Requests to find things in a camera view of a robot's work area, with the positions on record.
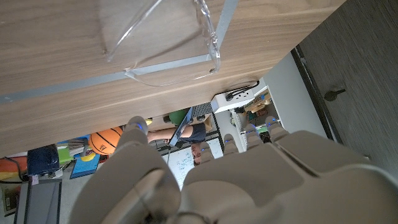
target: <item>white outlet box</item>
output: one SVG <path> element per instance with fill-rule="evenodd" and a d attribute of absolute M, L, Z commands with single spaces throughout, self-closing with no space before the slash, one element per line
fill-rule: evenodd
<path fill-rule="evenodd" d="M 254 99 L 252 90 L 247 90 L 234 96 L 231 101 L 226 101 L 226 95 L 231 92 L 232 91 L 220 93 L 214 96 L 214 98 L 211 100 L 211 108 L 213 109 L 214 113 L 244 106 Z"/>

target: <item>floor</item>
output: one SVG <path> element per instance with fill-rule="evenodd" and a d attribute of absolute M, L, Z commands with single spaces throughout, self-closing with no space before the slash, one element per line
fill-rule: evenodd
<path fill-rule="evenodd" d="M 301 44 L 344 145 L 398 178 L 398 1 L 347 0 Z"/>
<path fill-rule="evenodd" d="M 76 179 L 70 179 L 70 174 L 72 173 L 73 166 L 68 167 L 63 171 L 62 175 L 62 194 L 61 194 L 61 209 L 60 209 L 60 224 L 69 223 L 69 216 L 73 208 L 80 191 L 86 182 L 90 179 L 90 175 L 79 177 Z M 3 212 L 3 199 L 0 195 L 0 224 L 12 224 L 14 223 L 14 215 L 9 215 L 4 217 Z"/>

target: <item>orange basketball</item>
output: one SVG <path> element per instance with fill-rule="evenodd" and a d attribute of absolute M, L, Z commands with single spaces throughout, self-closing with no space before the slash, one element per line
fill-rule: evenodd
<path fill-rule="evenodd" d="M 114 153 L 123 131 L 120 127 L 111 128 L 90 135 L 88 144 L 97 154 L 109 155 Z"/>

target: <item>gray wall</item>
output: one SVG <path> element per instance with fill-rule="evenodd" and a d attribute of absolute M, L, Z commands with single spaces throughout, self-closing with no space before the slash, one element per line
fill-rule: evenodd
<path fill-rule="evenodd" d="M 264 77 L 283 127 L 326 137 L 312 100 L 300 76 L 293 56 L 287 54 Z"/>

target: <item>clear plastic tray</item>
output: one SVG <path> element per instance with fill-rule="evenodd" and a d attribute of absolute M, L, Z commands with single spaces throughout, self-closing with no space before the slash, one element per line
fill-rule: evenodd
<path fill-rule="evenodd" d="M 99 6 L 107 59 L 126 62 L 127 76 L 163 86 L 220 69 L 217 36 L 204 0 L 100 0 Z M 145 72 L 151 65 L 159 66 Z M 167 75 L 175 69 L 178 74 Z"/>

